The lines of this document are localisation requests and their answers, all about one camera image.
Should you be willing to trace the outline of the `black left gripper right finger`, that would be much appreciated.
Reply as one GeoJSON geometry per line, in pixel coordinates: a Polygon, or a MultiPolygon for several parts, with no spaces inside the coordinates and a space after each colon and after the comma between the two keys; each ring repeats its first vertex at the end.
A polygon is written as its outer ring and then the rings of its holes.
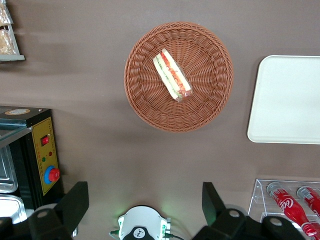
{"type": "Polygon", "coordinates": [[[194,240],[303,240],[303,235],[283,217],[253,220],[235,208],[226,208],[213,183],[202,185],[205,225],[194,240]]]}

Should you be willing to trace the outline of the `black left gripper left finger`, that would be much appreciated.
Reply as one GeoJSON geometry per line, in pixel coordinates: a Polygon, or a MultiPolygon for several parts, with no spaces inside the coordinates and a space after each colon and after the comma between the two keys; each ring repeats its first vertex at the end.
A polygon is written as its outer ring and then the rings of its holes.
{"type": "Polygon", "coordinates": [[[42,206],[20,223],[0,218],[2,240],[71,240],[73,232],[89,208],[86,181],[77,182],[54,206],[42,206]]]}

